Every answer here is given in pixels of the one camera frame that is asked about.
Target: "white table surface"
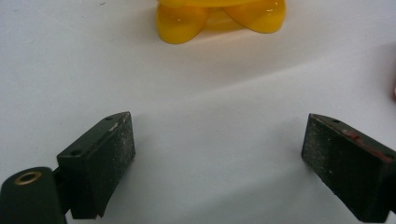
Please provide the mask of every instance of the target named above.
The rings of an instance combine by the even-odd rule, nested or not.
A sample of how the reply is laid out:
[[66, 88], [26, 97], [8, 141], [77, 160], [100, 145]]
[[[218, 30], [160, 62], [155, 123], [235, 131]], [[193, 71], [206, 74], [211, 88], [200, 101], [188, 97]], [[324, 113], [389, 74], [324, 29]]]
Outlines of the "white table surface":
[[309, 113], [396, 148], [396, 1], [289, 0], [277, 33], [226, 21], [177, 46], [155, 7], [0, 0], [0, 181], [131, 111], [132, 167], [69, 224], [359, 223], [300, 152]]

